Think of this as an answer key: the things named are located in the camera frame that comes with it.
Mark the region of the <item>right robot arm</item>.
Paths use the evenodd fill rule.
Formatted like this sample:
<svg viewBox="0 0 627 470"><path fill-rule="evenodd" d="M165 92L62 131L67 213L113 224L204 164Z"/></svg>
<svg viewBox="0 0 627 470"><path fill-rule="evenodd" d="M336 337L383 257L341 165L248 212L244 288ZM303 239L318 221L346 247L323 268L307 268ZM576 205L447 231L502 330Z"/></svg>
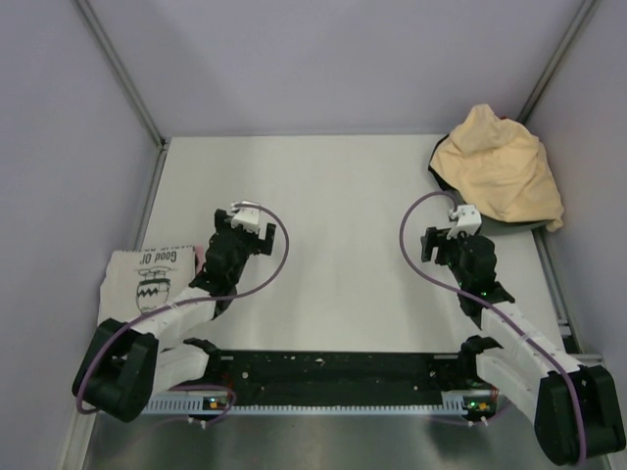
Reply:
<svg viewBox="0 0 627 470"><path fill-rule="evenodd" d="M446 266L461 311L481 330L466 340L457 373L471 388L496 387L531 422L555 465L578 463L626 447L611 374L587 366L535 328L496 276L495 245L481 235L429 227L421 259Z"/></svg>

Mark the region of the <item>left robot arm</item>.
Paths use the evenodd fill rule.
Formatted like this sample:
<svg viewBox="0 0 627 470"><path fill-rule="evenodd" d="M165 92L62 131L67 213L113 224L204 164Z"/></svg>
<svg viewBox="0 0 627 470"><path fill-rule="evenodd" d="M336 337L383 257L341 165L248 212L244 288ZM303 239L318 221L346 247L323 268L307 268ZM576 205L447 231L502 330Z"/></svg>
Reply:
<svg viewBox="0 0 627 470"><path fill-rule="evenodd" d="M214 346L189 334L242 298L237 286L247 262L271 256L276 234L287 230L251 202L217 210L214 227L202 255L193 246L112 254L98 324L72 383L79 414L104 412L128 423L159 393L188 381L205 389L219 382Z"/></svg>

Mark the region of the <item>white and green t shirt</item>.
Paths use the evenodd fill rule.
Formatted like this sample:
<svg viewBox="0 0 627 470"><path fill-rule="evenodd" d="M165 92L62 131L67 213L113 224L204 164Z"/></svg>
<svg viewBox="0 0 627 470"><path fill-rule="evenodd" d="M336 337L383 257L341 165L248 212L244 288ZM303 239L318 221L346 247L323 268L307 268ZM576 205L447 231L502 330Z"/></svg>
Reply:
<svg viewBox="0 0 627 470"><path fill-rule="evenodd" d="M180 294L196 273L191 246L115 251L100 286L98 321L129 321Z"/></svg>

